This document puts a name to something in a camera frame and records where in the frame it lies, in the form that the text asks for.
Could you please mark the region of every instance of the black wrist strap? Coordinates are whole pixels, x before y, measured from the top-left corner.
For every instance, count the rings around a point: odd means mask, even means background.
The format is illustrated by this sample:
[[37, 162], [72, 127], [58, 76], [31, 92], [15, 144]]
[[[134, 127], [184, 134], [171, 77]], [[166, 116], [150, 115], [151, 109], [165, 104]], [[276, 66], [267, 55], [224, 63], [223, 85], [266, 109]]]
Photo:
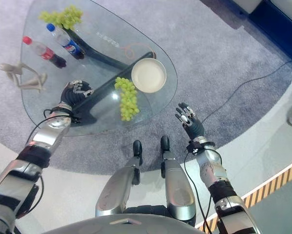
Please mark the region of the black wrist strap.
[[69, 114], [69, 116], [70, 116], [70, 118], [71, 118], [71, 122], [73, 122], [73, 123], [81, 123], [81, 119], [82, 119], [82, 118], [74, 116], [73, 112], [70, 111], [70, 110], [68, 110], [68, 109], [66, 109], [66, 108], [56, 106], [56, 107], [54, 107], [54, 108], [50, 111], [50, 114], [53, 113], [54, 111], [65, 112], [65, 113]]
[[200, 144], [198, 141], [189, 141], [189, 145], [186, 147], [187, 151], [189, 153], [192, 153], [193, 155], [198, 155], [202, 153], [205, 150], [206, 145], [212, 145], [215, 146], [214, 142], [208, 141], [205, 143]]

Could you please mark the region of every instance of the power cord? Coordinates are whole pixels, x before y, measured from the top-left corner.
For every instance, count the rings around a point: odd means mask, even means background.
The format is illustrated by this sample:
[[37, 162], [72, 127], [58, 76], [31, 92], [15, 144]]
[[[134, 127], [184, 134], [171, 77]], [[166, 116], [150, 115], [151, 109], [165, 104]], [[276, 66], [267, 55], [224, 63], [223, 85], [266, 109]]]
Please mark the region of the power cord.
[[45, 109], [45, 110], [43, 110], [43, 115], [44, 115], [44, 118], [46, 118], [46, 111], [49, 111], [49, 112], [51, 112], [52, 110], [51, 109]]
[[[263, 79], [263, 78], [269, 77], [269, 76], [273, 75], [274, 73], [278, 72], [283, 66], [285, 66], [285, 65], [287, 65], [288, 63], [291, 63], [291, 62], [292, 62], [292, 60], [283, 63], [283, 64], [280, 65], [275, 71], [271, 72], [271, 73], [268, 74], [268, 75], [265, 75], [265, 76], [262, 76], [262, 77], [259, 77], [259, 78], [255, 78], [255, 79], [250, 79], [250, 80], [247, 80], [247, 81], [241, 83], [241, 84], [240, 84], [240, 85], [234, 90], [234, 92], [229, 96], [229, 98], [228, 98], [228, 99], [227, 99], [227, 100], [226, 100], [221, 106], [219, 106], [217, 109], [215, 109], [215, 110], [214, 110], [213, 112], [211, 112], [209, 115], [207, 115], [207, 117], [204, 118], [204, 120], [202, 120], [201, 123], [204, 123], [204, 122], [205, 122], [205, 121], [206, 121], [211, 115], [213, 115], [214, 113], [216, 113], [217, 111], [219, 111], [223, 106], [225, 106], [225, 105], [228, 103], [228, 101], [234, 96], [234, 94], [237, 92], [237, 90], [239, 90], [244, 84], [247, 84], [247, 83], [249, 83], [249, 82], [251, 82], [251, 81], [260, 80], [260, 79]], [[212, 150], [212, 149], [206, 149], [206, 150], [211, 150], [211, 151], [216, 152], [216, 153], [220, 156], [220, 159], [221, 159], [221, 165], [222, 165], [222, 157], [221, 157], [221, 155], [220, 155], [217, 151]], [[210, 196], [210, 198], [209, 198], [208, 210], [207, 210], [207, 213], [206, 213], [207, 215], [205, 216], [205, 214], [204, 214], [204, 212], [203, 212], [203, 210], [202, 210], [201, 204], [200, 204], [200, 200], [199, 200], [199, 196], [198, 196], [198, 192], [197, 192], [196, 186], [195, 186], [193, 180], [190, 178], [189, 174], [188, 174], [187, 171], [186, 171], [185, 161], [186, 161], [187, 156], [188, 156], [188, 154], [186, 155], [186, 157], [185, 157], [185, 159], [184, 159], [184, 168], [185, 168], [185, 172], [186, 172], [187, 176], [189, 177], [189, 179], [190, 179], [191, 182], [193, 183], [194, 188], [195, 188], [195, 190], [196, 190], [196, 195], [197, 195], [197, 200], [198, 200], [199, 208], [200, 208], [200, 211], [201, 211], [201, 213], [202, 213], [202, 215], [203, 215], [203, 218], [204, 218], [203, 230], [204, 230], [204, 232], [205, 232], [205, 225], [206, 225], [206, 226], [207, 226], [207, 229], [208, 229], [208, 231], [209, 231], [209, 233], [212, 234], [212, 232], [210, 231], [210, 228], [209, 228], [209, 226], [208, 226], [208, 224], [207, 224], [207, 220], [206, 220], [206, 217], [208, 217], [208, 214], [209, 214], [209, 211], [210, 211], [211, 196]]]
[[39, 197], [39, 199], [38, 199], [38, 201], [37, 201], [37, 203], [35, 203], [35, 205], [26, 213], [26, 215], [27, 214], [29, 214], [31, 211], [33, 211], [36, 207], [37, 207], [37, 205], [39, 204], [39, 202], [41, 201], [41, 199], [42, 199], [42, 196], [43, 196], [43, 194], [44, 194], [44, 180], [43, 180], [43, 178], [42, 178], [42, 175], [40, 176], [40, 179], [41, 179], [41, 184], [42, 184], [42, 191], [41, 191], [41, 195], [40, 195], [40, 197]]
[[45, 121], [48, 121], [48, 120], [50, 120], [50, 119], [52, 119], [52, 118], [57, 118], [57, 117], [69, 117], [69, 116], [68, 116], [68, 115], [52, 116], [52, 117], [49, 117], [49, 118], [46, 118], [46, 119], [42, 120], [42, 121], [39, 122], [39, 123], [34, 127], [34, 129], [31, 131], [31, 133], [30, 133], [30, 135], [29, 135], [29, 137], [28, 137], [28, 139], [27, 139], [27, 141], [26, 141], [26, 144], [29, 142], [29, 140], [30, 140], [32, 134], [34, 133], [34, 131], [35, 131], [35, 130], [36, 130], [36, 129], [37, 129], [42, 123], [44, 123]]
[[[46, 110], [44, 110], [43, 111], [43, 115], [44, 115], [44, 117], [46, 118], [46, 114], [45, 114], [45, 112], [46, 111], [51, 111], [50, 109], [46, 109]], [[34, 127], [34, 129], [31, 131], [31, 133], [30, 133], [30, 135], [29, 135], [29, 137], [28, 137], [28, 139], [27, 139], [27, 141], [26, 141], [26, 144], [29, 142], [29, 140], [30, 140], [30, 138], [31, 138], [31, 136], [32, 136], [32, 134], [34, 133], [34, 131], [42, 124], [42, 123], [44, 123], [45, 121], [48, 121], [48, 120], [50, 120], [50, 119], [53, 119], [53, 118], [57, 118], [57, 117], [69, 117], [69, 116], [67, 116], [67, 115], [60, 115], [60, 116], [52, 116], [52, 117], [49, 117], [49, 118], [46, 118], [46, 119], [44, 119], [44, 120], [42, 120], [41, 122], [39, 122], [35, 127]], [[39, 199], [38, 199], [38, 201], [37, 201], [37, 203], [35, 203], [35, 205], [26, 213], [26, 215], [28, 214], [28, 213], [30, 213], [31, 211], [33, 211], [36, 207], [37, 207], [37, 205], [39, 204], [39, 202], [41, 201], [41, 199], [42, 199], [42, 197], [43, 197], [43, 194], [44, 194], [44, 180], [43, 180], [43, 178], [42, 178], [42, 175], [40, 176], [40, 179], [41, 179], [41, 184], [42, 184], [42, 191], [41, 191], [41, 195], [40, 195], [40, 197], [39, 197]]]
[[[218, 154], [218, 156], [220, 157], [220, 161], [221, 161], [221, 165], [222, 165], [222, 157], [220, 155], [219, 152], [217, 152], [216, 150], [213, 150], [213, 149], [204, 149], [204, 150], [207, 150], [207, 151], [212, 151], [212, 152], [215, 152], [216, 154]], [[199, 199], [199, 195], [198, 195], [198, 191], [197, 191], [197, 188], [196, 188], [196, 185], [194, 183], [194, 181], [191, 179], [191, 177], [189, 176], [187, 170], [186, 170], [186, 159], [187, 159], [187, 156], [188, 156], [189, 153], [186, 154], [185, 158], [184, 158], [184, 169], [185, 169], [185, 172], [186, 172], [186, 175], [189, 177], [190, 181], [192, 182], [192, 184], [194, 185], [194, 188], [195, 188], [195, 191], [196, 191], [196, 196], [197, 196], [197, 200], [198, 200], [198, 205], [199, 205], [199, 209], [200, 209], [200, 212], [203, 216], [203, 219], [204, 219], [204, 224], [203, 224], [203, 231], [206, 232], [205, 230], [205, 226], [207, 227], [207, 230], [210, 234], [212, 234], [211, 230], [210, 230], [210, 227], [207, 223], [207, 217], [208, 217], [208, 214], [209, 214], [209, 211], [210, 211], [210, 205], [211, 205], [211, 196], [209, 198], [209, 204], [208, 204], [208, 209], [207, 209], [207, 213], [205, 215], [204, 211], [203, 211], [203, 208], [201, 206], [201, 203], [200, 203], [200, 199]]]
[[230, 95], [230, 97], [221, 105], [219, 106], [217, 109], [215, 109], [213, 112], [211, 112], [203, 121], [201, 121], [201, 123], [205, 122], [211, 115], [213, 115], [214, 113], [216, 113], [218, 110], [220, 110], [223, 106], [225, 106], [226, 103], [228, 103], [228, 101], [234, 96], [234, 94], [237, 92], [237, 90], [240, 89], [240, 87], [242, 87], [244, 84], [247, 84], [251, 81], [255, 81], [255, 80], [259, 80], [259, 79], [263, 79], [263, 78], [266, 78], [266, 77], [269, 77], [271, 75], [273, 75], [274, 73], [278, 72], [283, 66], [285, 66], [286, 64], [292, 62], [292, 60], [288, 61], [288, 62], [285, 62], [283, 63], [282, 65], [280, 65], [275, 71], [273, 71], [272, 73], [268, 74], [268, 75], [265, 75], [265, 76], [262, 76], [262, 77], [259, 77], [259, 78], [255, 78], [255, 79], [250, 79], [250, 80], [247, 80], [245, 82], [243, 82], [242, 84], [240, 84], [235, 90], [234, 92]]
[[208, 223], [207, 223], [206, 216], [205, 216], [205, 213], [204, 213], [204, 211], [203, 211], [203, 208], [201, 207], [201, 203], [200, 203], [200, 199], [199, 199], [199, 195], [198, 195], [198, 191], [197, 191], [196, 185], [195, 185], [194, 181], [191, 179], [191, 177], [189, 176], [189, 174], [188, 174], [188, 172], [187, 172], [187, 170], [186, 170], [186, 164], [185, 164], [185, 162], [186, 162], [186, 158], [187, 158], [188, 154], [189, 154], [189, 153], [187, 153], [186, 157], [184, 158], [184, 169], [185, 169], [186, 175], [189, 177], [190, 181], [192, 182], [192, 184], [193, 184], [193, 186], [194, 186], [194, 188], [195, 188], [196, 196], [197, 196], [197, 201], [198, 201], [198, 205], [199, 205], [199, 209], [200, 209], [201, 215], [203, 216], [204, 223], [206, 224], [206, 227], [207, 227], [207, 229], [208, 229], [208, 231], [209, 231], [209, 234], [212, 234], [212, 232], [211, 232], [211, 230], [210, 230], [210, 227], [209, 227], [209, 225], [208, 225]]

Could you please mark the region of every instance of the white floor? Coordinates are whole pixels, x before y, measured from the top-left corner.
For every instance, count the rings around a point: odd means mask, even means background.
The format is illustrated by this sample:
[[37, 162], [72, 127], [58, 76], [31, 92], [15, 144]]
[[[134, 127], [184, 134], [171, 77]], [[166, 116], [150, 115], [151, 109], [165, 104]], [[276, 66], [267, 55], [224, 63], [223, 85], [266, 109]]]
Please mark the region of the white floor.
[[[276, 105], [255, 125], [219, 152], [232, 185], [244, 195], [292, 163], [292, 127], [286, 123], [292, 112], [292, 85]], [[17, 154], [0, 144], [0, 171]], [[209, 193], [199, 178], [195, 160], [187, 163], [204, 208]], [[17, 220], [23, 234], [39, 234], [95, 216], [95, 204], [109, 176], [86, 175], [47, 168], [45, 192], [40, 205]], [[165, 204], [164, 180], [159, 171], [141, 174], [141, 184], [132, 187], [127, 207]], [[197, 223], [202, 219], [197, 208]]]

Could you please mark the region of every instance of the bottle label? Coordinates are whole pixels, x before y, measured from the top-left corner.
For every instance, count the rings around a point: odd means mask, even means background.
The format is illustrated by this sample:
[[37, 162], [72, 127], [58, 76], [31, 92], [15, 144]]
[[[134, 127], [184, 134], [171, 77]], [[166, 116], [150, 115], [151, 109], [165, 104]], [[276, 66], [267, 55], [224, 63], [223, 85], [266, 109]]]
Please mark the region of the bottle label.
[[54, 51], [52, 51], [51, 49], [47, 47], [46, 52], [42, 54], [41, 57], [45, 60], [49, 60], [53, 57], [53, 55], [54, 55]]
[[73, 40], [70, 40], [69, 44], [63, 46], [63, 48], [65, 48], [66, 51], [68, 51], [72, 55], [76, 55], [81, 52], [80, 47]]

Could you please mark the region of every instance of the white bowl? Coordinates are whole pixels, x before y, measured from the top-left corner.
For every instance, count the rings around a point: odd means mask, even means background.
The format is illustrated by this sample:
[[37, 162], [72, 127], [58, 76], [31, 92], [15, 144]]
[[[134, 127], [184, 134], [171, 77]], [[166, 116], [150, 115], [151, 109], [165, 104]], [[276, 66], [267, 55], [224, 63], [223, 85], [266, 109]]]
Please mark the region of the white bowl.
[[155, 93], [164, 86], [167, 73], [160, 61], [144, 58], [133, 66], [131, 77], [137, 89], [144, 93]]

